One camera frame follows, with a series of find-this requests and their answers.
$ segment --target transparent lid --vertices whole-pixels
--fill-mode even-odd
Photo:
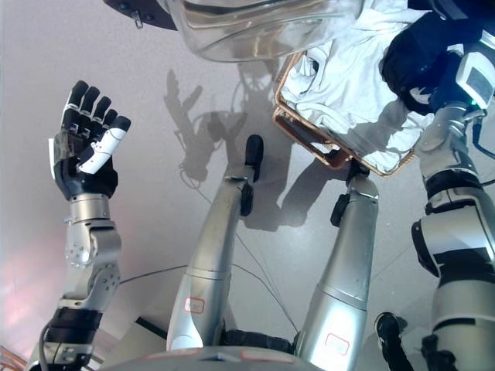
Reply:
[[[224,62],[275,58],[352,26],[364,0],[159,0],[193,53]]]

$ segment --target white cloth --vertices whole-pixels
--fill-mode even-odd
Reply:
[[[282,96],[368,164],[393,172],[433,116],[409,113],[379,64],[392,39],[424,14],[407,9],[406,0],[368,1],[352,29],[297,62]]]

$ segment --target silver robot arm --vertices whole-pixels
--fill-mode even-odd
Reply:
[[[457,91],[448,82],[453,77]],[[440,278],[432,335],[423,339],[422,353],[430,370],[492,370],[495,207],[468,156],[466,127],[482,120],[479,108],[493,96],[495,68],[481,53],[452,55],[443,83],[435,94],[449,103],[436,111],[415,148],[428,204],[411,232],[419,262]]]
[[[109,110],[96,87],[79,81],[50,142],[52,174],[70,203],[67,221],[66,287],[42,330],[27,370],[80,369],[88,364],[101,317],[120,280],[121,238],[110,220],[108,200],[118,184],[111,155],[131,122]]]

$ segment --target silver robot leg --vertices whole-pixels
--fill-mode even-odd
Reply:
[[[224,176],[176,296],[167,350],[218,345],[220,341],[237,222],[251,210],[251,183],[258,179],[262,155],[261,137],[250,136],[245,165],[227,170]]]
[[[367,317],[378,191],[365,175],[350,179],[339,198],[333,224],[339,233],[308,315],[295,354],[321,369],[352,370]]]

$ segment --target robotic finger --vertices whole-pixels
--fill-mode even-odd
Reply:
[[[118,116],[103,133],[99,141],[94,141],[79,156],[78,169],[81,172],[94,174],[108,161],[127,134],[131,122],[124,116]]]

